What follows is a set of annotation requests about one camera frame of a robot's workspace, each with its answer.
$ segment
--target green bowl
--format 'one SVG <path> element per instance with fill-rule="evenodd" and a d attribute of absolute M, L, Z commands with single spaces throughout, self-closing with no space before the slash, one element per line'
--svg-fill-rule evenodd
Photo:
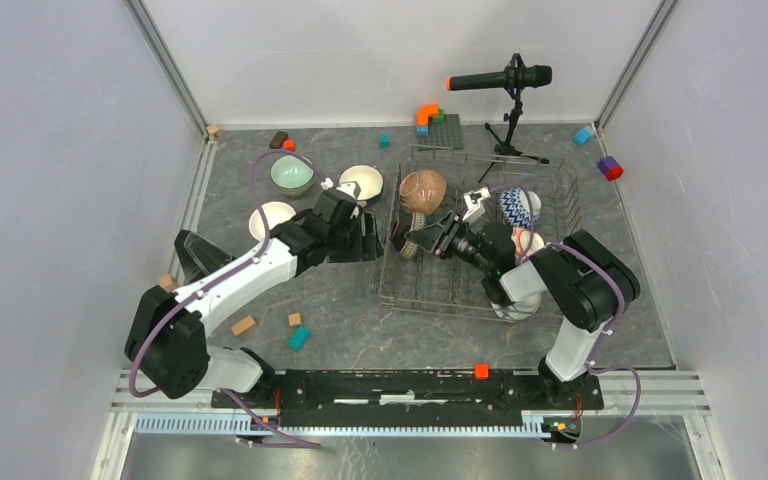
<path fill-rule="evenodd" d="M 315 181 L 313 169 L 292 155 L 284 155 L 272 164 L 272 183 L 290 197 L 306 192 Z"/>

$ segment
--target metal wire basket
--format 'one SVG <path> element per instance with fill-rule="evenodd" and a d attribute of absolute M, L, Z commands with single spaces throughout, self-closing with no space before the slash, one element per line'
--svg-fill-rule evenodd
<path fill-rule="evenodd" d="M 548 157 L 549 164 L 532 159 L 469 154 L 450 149 L 425 150 L 413 146 L 399 156 L 399 169 L 394 185 L 410 172 L 434 170 L 446 178 L 447 190 L 442 205 L 428 218 L 439 221 L 451 210 L 463 214 L 463 194 L 479 185 L 496 186 L 520 184 L 540 197 L 542 208 L 536 231 L 548 242 L 556 242 L 581 228 L 583 211 L 575 168 L 564 158 Z M 481 184 L 478 179 L 493 165 Z M 485 204 L 481 222 L 503 221 L 498 196 Z M 390 207 L 390 228 L 408 211 L 402 206 L 398 188 L 394 188 Z M 379 283 L 381 303 L 398 310 L 429 312 L 437 315 L 515 322 L 500 318 L 490 306 L 481 286 L 483 274 L 457 258 L 441 260 L 420 251 L 411 260 L 402 258 L 388 239 L 384 251 L 384 267 Z M 544 294 L 541 305 L 530 319 L 560 317 L 551 296 Z"/>

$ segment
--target blue and white cup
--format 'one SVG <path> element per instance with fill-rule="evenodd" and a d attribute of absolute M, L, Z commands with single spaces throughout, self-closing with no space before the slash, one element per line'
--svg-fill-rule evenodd
<path fill-rule="evenodd" d="M 540 219 L 540 197 L 531 190 L 528 191 L 528 198 L 534 208 L 532 215 L 532 212 L 528 210 L 528 200 L 526 200 L 525 195 L 526 193 L 521 188 L 511 188 L 499 195 L 499 209 L 508 225 L 531 228 L 532 218 L 535 222 Z"/>

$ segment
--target purple and red cube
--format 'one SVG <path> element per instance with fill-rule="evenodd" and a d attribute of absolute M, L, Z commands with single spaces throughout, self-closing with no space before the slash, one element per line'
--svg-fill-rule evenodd
<path fill-rule="evenodd" d="M 609 182 L 613 182 L 622 176 L 623 169 L 620 164 L 614 160 L 614 157 L 605 157 L 602 160 L 599 160 L 599 163 L 597 163 L 596 166 L 599 167 L 599 171 L 602 172 L 602 175 L 604 175 Z"/>

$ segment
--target purple block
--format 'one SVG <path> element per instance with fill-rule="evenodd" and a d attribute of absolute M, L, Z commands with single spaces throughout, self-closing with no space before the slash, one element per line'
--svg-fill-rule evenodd
<path fill-rule="evenodd" d="M 614 157 L 609 156 L 599 160 L 599 163 L 597 163 L 596 166 L 599 167 L 599 171 L 602 172 L 602 175 L 608 175 L 608 172 L 610 172 L 611 169 L 619 167 L 620 164 L 614 160 Z"/>

